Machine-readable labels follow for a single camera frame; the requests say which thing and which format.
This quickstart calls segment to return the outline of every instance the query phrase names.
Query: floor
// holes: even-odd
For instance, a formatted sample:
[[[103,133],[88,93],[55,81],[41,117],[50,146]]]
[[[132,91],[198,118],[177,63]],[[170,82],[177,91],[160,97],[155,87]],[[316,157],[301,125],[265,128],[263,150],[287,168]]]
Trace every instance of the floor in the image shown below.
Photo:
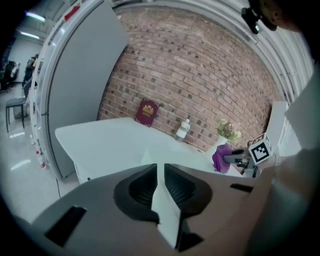
[[[10,109],[9,133],[6,130],[5,104],[20,97],[21,85],[0,94],[0,189],[12,214],[31,223],[43,210],[79,185],[76,173],[63,181],[52,170],[40,168],[36,148],[31,145],[30,117],[15,120]]]

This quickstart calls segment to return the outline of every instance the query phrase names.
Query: vase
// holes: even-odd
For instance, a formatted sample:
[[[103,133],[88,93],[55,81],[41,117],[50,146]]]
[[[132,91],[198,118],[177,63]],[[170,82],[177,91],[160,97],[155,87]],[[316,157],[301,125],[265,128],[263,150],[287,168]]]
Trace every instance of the vase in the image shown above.
[[[212,164],[214,163],[214,161],[212,160],[212,156],[217,151],[217,147],[220,145],[226,144],[227,141],[228,141],[227,138],[219,135],[219,138],[216,141],[216,143],[205,152],[205,157],[210,161],[210,163],[212,163]]]

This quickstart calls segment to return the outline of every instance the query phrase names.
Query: flower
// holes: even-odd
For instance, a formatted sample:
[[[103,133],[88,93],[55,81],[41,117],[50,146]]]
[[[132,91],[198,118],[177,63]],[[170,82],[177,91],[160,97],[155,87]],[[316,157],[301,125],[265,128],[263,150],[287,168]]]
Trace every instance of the flower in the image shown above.
[[[234,123],[229,123],[226,127],[229,132],[234,133],[236,131],[236,126]]]
[[[227,123],[227,120],[224,119],[224,118],[222,118],[222,119],[220,120],[220,123],[221,123],[222,125],[225,125],[225,124]]]
[[[236,134],[236,136],[237,136],[237,138],[239,139],[240,137],[241,137],[241,131],[239,131],[239,130],[237,130],[236,132],[235,132],[235,134]]]

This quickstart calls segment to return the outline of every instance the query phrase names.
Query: person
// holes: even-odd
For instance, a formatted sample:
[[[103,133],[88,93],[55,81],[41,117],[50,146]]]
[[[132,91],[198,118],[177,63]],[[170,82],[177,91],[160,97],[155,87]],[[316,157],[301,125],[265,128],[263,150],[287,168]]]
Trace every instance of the person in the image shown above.
[[[28,60],[28,63],[26,64],[25,71],[24,71],[24,78],[22,82],[22,88],[24,87],[26,81],[28,81],[32,77],[32,73],[35,69],[34,64],[37,62],[39,54],[36,54],[35,56],[31,57]]]

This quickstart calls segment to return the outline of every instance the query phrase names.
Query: brick wall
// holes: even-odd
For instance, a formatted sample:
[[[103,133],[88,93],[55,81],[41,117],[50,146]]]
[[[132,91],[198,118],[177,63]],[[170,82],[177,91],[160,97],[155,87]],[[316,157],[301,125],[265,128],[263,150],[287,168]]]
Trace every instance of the brick wall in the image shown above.
[[[106,86],[98,119],[134,117],[141,99],[160,104],[153,127],[174,135],[191,115],[186,141],[207,149],[219,118],[241,122],[235,147],[261,134],[279,95],[259,57],[203,16],[172,8],[117,12],[130,37]]]

